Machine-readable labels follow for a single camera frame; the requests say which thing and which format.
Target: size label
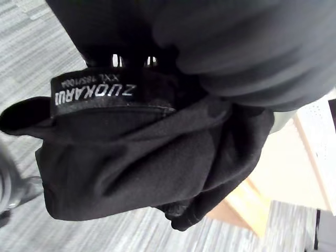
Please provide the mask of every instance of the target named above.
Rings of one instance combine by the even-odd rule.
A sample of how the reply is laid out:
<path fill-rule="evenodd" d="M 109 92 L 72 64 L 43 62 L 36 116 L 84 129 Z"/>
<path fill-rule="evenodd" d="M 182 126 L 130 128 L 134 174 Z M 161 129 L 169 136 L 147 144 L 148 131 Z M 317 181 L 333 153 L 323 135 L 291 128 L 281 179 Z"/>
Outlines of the size label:
<path fill-rule="evenodd" d="M 157 73 L 87 69 L 51 80 L 52 115 L 90 108 L 160 107 L 174 111 L 174 90 Z"/>

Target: gray carpet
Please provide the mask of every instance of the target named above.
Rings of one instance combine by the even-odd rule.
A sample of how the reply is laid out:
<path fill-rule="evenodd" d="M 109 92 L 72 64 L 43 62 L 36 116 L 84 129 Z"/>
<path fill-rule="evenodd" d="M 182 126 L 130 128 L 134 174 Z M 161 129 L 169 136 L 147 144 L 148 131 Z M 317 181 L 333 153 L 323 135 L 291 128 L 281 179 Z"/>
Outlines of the gray carpet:
<path fill-rule="evenodd" d="M 84 62 L 41 0 L 0 0 L 0 110 L 32 96 L 49 95 L 51 77 L 84 68 Z M 24 177 L 37 175 L 39 140 L 0 134 Z M 316 211 L 273 202 L 265 237 L 204 219 L 186 232 L 172 230 L 146 208 L 87 222 L 52 219 L 43 197 L 14 210 L 0 229 L 0 252 L 228 251 L 303 252 L 312 247 Z"/>

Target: black sleeve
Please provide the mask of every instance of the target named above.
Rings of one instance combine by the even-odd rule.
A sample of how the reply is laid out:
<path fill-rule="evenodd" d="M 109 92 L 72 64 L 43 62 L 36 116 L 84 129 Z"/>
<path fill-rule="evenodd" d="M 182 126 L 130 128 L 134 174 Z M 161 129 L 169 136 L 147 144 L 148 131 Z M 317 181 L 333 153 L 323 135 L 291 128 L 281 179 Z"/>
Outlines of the black sleeve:
<path fill-rule="evenodd" d="M 329 0 L 170 1 L 154 39 L 209 93 L 290 111 L 334 87 L 336 3 Z"/>

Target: black fabric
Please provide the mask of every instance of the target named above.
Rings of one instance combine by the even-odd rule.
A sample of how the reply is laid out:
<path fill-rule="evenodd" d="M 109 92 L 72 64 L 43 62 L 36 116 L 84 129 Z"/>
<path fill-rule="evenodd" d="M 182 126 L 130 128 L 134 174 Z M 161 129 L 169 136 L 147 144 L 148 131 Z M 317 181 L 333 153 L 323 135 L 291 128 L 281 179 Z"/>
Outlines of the black fabric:
<path fill-rule="evenodd" d="M 52 217 L 82 221 L 152 206 L 166 214 L 173 228 L 186 230 L 256 166 L 273 112 L 233 106 L 214 96 L 181 95 L 176 78 L 176 88 L 170 89 L 165 83 L 171 77 L 144 71 L 144 79 L 157 77 L 157 88 L 168 92 L 165 97 L 175 97 L 174 112 L 144 110 L 142 104 L 51 116 L 39 111 L 56 111 L 55 100 L 37 97 L 2 113 L 2 131 L 44 140 L 36 160 Z"/>
<path fill-rule="evenodd" d="M 90 108 L 157 108 L 175 111 L 176 80 L 137 68 L 88 68 L 65 73 L 51 81 L 51 116 Z"/>
<path fill-rule="evenodd" d="M 207 92 L 280 112 L 334 87 L 334 0 L 47 2 L 89 65 L 176 60 Z"/>
<path fill-rule="evenodd" d="M 180 1 L 151 13 L 153 36 L 209 93 L 247 106 L 295 110 L 334 86 L 331 0 Z"/>

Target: black clothing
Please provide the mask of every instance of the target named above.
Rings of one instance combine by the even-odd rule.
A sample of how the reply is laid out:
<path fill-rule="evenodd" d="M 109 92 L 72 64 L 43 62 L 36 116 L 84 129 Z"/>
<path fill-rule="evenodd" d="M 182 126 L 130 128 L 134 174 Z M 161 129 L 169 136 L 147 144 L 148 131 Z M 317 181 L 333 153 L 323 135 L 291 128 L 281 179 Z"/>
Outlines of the black clothing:
<path fill-rule="evenodd" d="M 51 89 L 5 110 L 0 129 L 44 140 L 46 207 L 69 221 L 152 206 L 186 230 L 250 174 L 274 122 L 146 69 L 67 73 Z"/>
<path fill-rule="evenodd" d="M 280 112 L 335 86 L 334 0 L 47 2 L 91 66 L 175 48 L 179 70 L 210 94 Z"/>

